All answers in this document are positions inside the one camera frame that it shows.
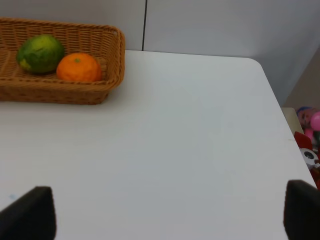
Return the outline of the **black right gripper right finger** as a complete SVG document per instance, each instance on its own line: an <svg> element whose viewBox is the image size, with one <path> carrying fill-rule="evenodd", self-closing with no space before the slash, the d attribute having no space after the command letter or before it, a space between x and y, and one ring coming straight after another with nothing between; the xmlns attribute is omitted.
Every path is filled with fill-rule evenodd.
<svg viewBox="0 0 320 240"><path fill-rule="evenodd" d="M289 240L320 240L320 191L303 180L289 180L283 225Z"/></svg>

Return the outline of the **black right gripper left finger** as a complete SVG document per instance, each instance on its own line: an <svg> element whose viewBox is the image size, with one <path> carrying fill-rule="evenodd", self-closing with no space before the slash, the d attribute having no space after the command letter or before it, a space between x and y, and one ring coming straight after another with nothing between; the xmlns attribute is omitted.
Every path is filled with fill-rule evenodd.
<svg viewBox="0 0 320 240"><path fill-rule="evenodd" d="M54 240L57 220L53 192L36 186L0 211L2 240Z"/></svg>

